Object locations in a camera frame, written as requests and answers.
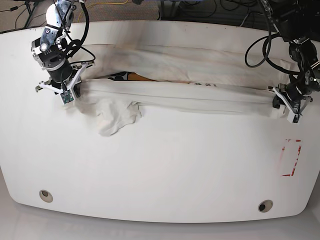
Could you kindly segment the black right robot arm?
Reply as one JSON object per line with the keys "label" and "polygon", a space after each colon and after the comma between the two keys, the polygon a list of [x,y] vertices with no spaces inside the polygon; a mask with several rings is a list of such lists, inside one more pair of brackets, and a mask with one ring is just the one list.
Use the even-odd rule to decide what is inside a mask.
{"label": "black right robot arm", "polygon": [[35,90],[53,91],[60,96],[64,105],[81,96],[81,74],[96,60],[96,56],[83,47],[89,32],[90,18],[85,1],[80,0],[79,3],[85,16],[84,32],[80,39],[70,37],[75,1],[57,0],[46,11],[46,26],[41,37],[31,43],[34,60],[49,74],[49,80],[39,82]]}

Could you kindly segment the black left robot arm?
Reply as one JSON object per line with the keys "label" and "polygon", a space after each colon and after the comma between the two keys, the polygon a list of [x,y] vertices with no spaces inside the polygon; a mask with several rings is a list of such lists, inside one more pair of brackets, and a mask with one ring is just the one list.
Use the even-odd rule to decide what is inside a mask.
{"label": "black left robot arm", "polygon": [[320,61],[312,42],[320,39],[320,2],[261,0],[260,4],[277,31],[271,38],[281,37],[289,44],[289,55],[299,69],[294,72],[277,67],[289,76],[289,83],[277,88],[273,106],[287,105],[294,116],[299,117],[312,101],[311,93],[320,90]]}

